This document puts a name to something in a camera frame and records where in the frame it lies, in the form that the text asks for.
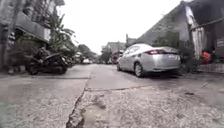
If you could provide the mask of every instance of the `red object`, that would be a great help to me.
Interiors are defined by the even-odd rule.
[[[150,50],[145,53],[150,54],[150,55],[155,55],[155,54],[165,54],[166,52],[164,50]]]
[[[208,64],[211,60],[211,55],[208,52],[202,52],[201,57],[204,64]]]

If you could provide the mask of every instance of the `door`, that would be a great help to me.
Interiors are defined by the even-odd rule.
[[[128,52],[129,52],[129,49],[127,49],[124,53],[123,53],[123,55],[122,55],[122,57],[121,57],[121,59],[119,60],[119,66],[120,66],[120,68],[122,68],[122,69],[127,69],[127,54],[128,54]]]
[[[127,70],[133,71],[134,69],[134,62],[137,59],[137,51],[139,50],[139,46],[132,46],[126,56],[126,65]]]

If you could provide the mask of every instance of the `overcast sky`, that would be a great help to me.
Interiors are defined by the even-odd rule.
[[[181,0],[65,0],[64,24],[76,40],[100,53],[107,42],[138,38]]]

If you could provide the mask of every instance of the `white car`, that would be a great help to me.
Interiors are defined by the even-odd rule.
[[[178,70],[179,67],[180,55],[177,49],[147,44],[130,46],[117,63],[118,71],[133,71],[137,77],[142,77],[146,72]]]
[[[89,59],[84,59],[83,64],[90,64],[90,60]]]

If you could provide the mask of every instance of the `balcony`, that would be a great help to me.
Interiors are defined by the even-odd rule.
[[[49,30],[36,22],[32,22],[31,19],[23,12],[18,14],[16,28],[19,28],[43,41],[49,41]]]

